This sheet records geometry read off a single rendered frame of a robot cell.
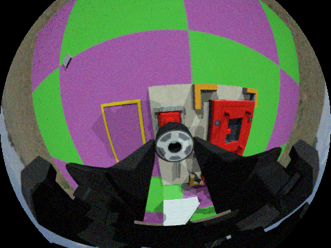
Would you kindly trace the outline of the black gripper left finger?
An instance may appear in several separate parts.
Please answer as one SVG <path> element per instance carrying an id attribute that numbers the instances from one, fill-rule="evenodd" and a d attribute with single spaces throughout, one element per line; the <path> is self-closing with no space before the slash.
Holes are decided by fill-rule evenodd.
<path id="1" fill-rule="evenodd" d="M 66 169 L 77 185 L 114 196 L 136 221 L 144 221 L 154 161 L 154 140 L 149 140 L 108 168 L 66 163 Z"/>

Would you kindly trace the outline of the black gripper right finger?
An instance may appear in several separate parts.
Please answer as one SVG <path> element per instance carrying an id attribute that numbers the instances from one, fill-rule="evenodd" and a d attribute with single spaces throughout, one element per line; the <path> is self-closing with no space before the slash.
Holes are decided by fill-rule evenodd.
<path id="1" fill-rule="evenodd" d="M 196 159 L 209 189 L 216 215 L 229 210 L 229 204 L 242 192 L 254 173 L 277 161 L 282 152 L 281 147 L 277 147 L 243 157 L 203 138 L 193 138 Z"/>

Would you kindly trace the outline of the yellow rectangular outline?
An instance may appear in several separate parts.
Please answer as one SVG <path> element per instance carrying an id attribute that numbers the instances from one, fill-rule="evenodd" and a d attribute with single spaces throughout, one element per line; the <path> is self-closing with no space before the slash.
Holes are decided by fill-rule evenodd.
<path id="1" fill-rule="evenodd" d="M 127 105 L 127 104 L 130 104 L 130 103 L 137 103 L 137 105 L 138 105 L 139 118 L 140 118 L 140 124 L 141 124 L 141 135 L 143 136 L 143 144 L 144 144 L 144 143 L 146 143 L 146 138 L 144 137 L 144 132 L 143 132 L 143 112 L 141 112 L 141 99 L 112 102 L 112 103 L 108 103 L 108 104 L 100 104 L 101 109 L 102 109 L 104 124 L 105 124 L 105 127 L 106 127 L 106 132 L 107 132 L 107 135 L 108 135 L 108 140 L 110 140 L 110 146 L 111 146 L 111 149 L 113 151 L 113 154 L 114 154 L 114 157 L 115 157 L 117 163 L 119 163 L 119 160 L 117 158 L 117 155 L 115 154 L 113 144 L 112 144 L 112 141 L 111 141 L 111 137 L 110 137 L 110 133 L 108 132 L 108 124 L 107 124 L 107 121 L 106 121 L 104 107 L 112 107 L 113 105 Z"/>

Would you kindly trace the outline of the black and grey wheel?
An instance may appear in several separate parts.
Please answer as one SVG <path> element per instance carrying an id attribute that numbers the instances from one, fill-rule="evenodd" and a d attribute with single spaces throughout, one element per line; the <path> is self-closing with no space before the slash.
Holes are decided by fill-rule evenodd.
<path id="1" fill-rule="evenodd" d="M 188 128 L 179 122 L 169 122 L 160 127 L 155 137 L 154 151 L 169 163 L 188 159 L 193 152 L 195 140 Z"/>

